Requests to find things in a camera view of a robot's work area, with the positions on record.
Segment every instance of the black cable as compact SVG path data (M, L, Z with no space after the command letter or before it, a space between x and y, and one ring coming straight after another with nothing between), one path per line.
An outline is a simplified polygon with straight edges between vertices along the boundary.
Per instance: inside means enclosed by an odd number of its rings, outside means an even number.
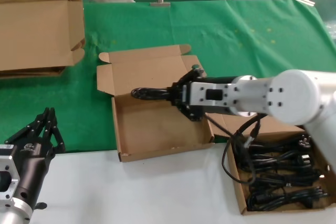
M166 100L169 93L167 89L137 88L131 91L131 96L141 100Z
M278 207L291 203L301 203L306 208L313 208L313 201L328 197L320 187L297 190L290 193L274 193L278 188L269 191L256 191L246 199L248 211L273 211Z
M218 124L215 120L213 120L212 118L210 118L209 116L207 116L206 114L204 115L205 118L207 118L211 123L213 123L217 128L219 128L221 131L225 132L227 135L230 136L229 140L226 143L226 146L224 148L224 152L223 152L223 156L222 156L222 168L225 171L225 173L231 178L233 179L235 182L238 182L240 184L244 184L244 185L252 185L255 180L256 180L256 172L252 163L252 160L250 158L250 155L247 151L247 149L243 148L243 152L244 152L244 156L246 158L246 162L248 164L248 167L252 173L252 179L250 179L249 181L243 181L243 180L239 180L237 178L235 178L225 167L224 165L224 160L225 160L225 156L226 153L231 145L232 140L235 140L235 143L239 144L242 142L240 141L239 137L242 135L242 133L248 128L250 127L253 123L255 122L259 122L260 120L265 117L266 115L257 115L255 117L253 117L252 119L250 119L249 121L247 121L246 123L244 123L237 131L235 134L232 134L231 132L229 132L227 129L225 129L224 127L222 127L220 124Z
M250 185L250 192L265 191L271 187L312 186L319 180L320 175L321 172L318 169L294 174L262 173L253 185Z
M254 141L249 147L249 154L257 173L268 170L290 170L294 172L310 172L314 166L311 145L308 135L299 134L277 143ZM249 172L245 154L238 145L234 146L237 166ZM279 153L273 156L268 153Z

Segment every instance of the open cardboard box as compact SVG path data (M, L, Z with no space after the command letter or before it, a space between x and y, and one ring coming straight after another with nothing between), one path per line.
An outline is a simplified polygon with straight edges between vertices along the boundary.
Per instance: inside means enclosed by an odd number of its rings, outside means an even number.
M191 122L167 101L130 96L134 88L166 88L200 65L189 45L103 52L98 90L111 94L119 159L122 162L199 150L213 145L208 120Z
M225 126L230 132L233 132L233 133L236 132L236 130L248 120L247 118L232 116L232 115L217 115L217 116L223 118ZM244 132L243 135L247 137L250 134L253 127L254 125L249 127ZM261 120L261 128L260 128L260 132L258 135L258 140L265 141L265 142L281 141L283 139L294 136L296 134L301 134L302 132L303 130L299 129L298 127L280 123L274 118L267 116ZM314 154L314 160L316 162L316 168L320 169L324 175L324 178L321 178L318 182L315 182L314 186L321 186L323 190L325 190L332 196L327 197L327 198L322 198L319 201L314 202L313 209L306 209L302 204L289 204L289 205L282 206L274 210L273 212L305 212L305 211L322 210L322 209L329 208L329 207L336 207L336 197L335 197L336 195L336 186L335 186L336 176L333 171L327 170L328 163L315 145L313 145L313 154ZM251 174L243 172L242 170L237 168L234 153L232 151L231 146L227 152L227 158L228 158L230 172L234 177L244 180L244 181L247 181L251 177ZM239 211L242 215L265 213L265 212L248 211L247 206L246 206L246 199L249 196L248 186L242 185L236 182L233 182L233 183L234 183ZM287 188L286 191L293 191L293 190L300 190L300 189L304 189L304 188L291 187L291 188Z
M61 74L84 57L81 0L0 0L0 78Z

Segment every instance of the white table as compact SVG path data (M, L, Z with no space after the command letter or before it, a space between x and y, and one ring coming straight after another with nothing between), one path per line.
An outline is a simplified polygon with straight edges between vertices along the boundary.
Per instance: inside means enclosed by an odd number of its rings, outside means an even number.
M336 222L336 209L241 216L221 167L224 144L131 163L117 151L58 155L33 224L229 224Z

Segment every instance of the green tablecloth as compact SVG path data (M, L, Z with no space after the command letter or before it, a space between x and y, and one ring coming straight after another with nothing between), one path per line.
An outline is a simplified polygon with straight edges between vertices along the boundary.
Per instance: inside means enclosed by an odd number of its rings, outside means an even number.
M82 62L61 77L0 81L3 140L53 106L67 151L115 149L111 100L96 85L103 51L190 44L213 77L336 71L336 47L317 11L294 0L86 3L84 12Z

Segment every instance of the wire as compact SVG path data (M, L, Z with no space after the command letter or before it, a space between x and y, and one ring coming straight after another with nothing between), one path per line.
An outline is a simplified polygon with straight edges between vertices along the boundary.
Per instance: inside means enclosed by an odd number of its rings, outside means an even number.
M250 192L265 191L272 187L312 186L315 181L319 180L320 175L321 172L318 169L295 174L262 173L250 186Z
M131 91L131 96L141 100L166 100L169 93L167 89L137 88Z
M231 145L231 142L233 140L235 140L235 143L240 143L241 145L243 145L241 143L241 141L238 139L242 132L244 132L248 127L250 127L253 123L255 122L259 122L260 123L260 120L265 117L266 115L257 115L255 117L253 117L252 119L250 119L249 121L247 121L246 123L244 123L237 131L235 134L232 134L230 131L228 131L227 129L225 129L224 127L222 127L220 124L218 124L215 120L213 120L212 118L210 118L208 115L204 115L205 118L207 118L211 123L213 123L217 128L219 128L221 131L225 132L228 136L230 136L229 140L227 141L226 143L226 146L224 148L224 152L223 152L223 156L222 156L222 168L223 170L225 171L225 173L231 178L233 179L235 182L238 182L240 184L243 184L243 185L252 185L255 180L256 180L256 172L255 172L255 169L254 169L254 166L253 166L253 163L252 163L252 160L250 158L250 155L247 151L247 149L245 148L242 148L243 149L243 152L244 152L244 156L246 157L246 162L248 164L248 167L252 173L252 179L250 179L249 181L243 181L243 180L239 180L237 178L235 178L225 167L225 164L224 164L224 160L225 160L225 156L226 156L226 153Z
M313 201L328 197L329 194L325 193L320 187L309 188L304 190L297 190L291 193L273 193L278 188L270 191L257 191L250 194L246 200L248 211L273 211L278 207L291 203L301 203L306 208L313 208Z

